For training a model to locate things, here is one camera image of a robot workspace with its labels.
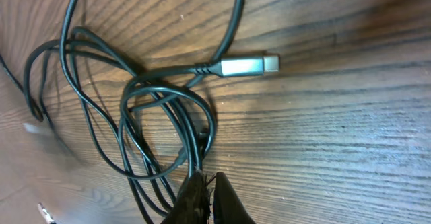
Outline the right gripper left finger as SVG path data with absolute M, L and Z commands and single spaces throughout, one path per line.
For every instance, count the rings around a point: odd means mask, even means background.
M 162 224 L 206 224 L 210 216 L 206 176 L 196 171 L 185 181 L 173 209 Z

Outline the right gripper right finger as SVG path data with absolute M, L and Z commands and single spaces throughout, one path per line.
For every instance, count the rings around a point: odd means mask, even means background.
M 255 224 L 224 172 L 215 174 L 213 222 L 215 224 Z

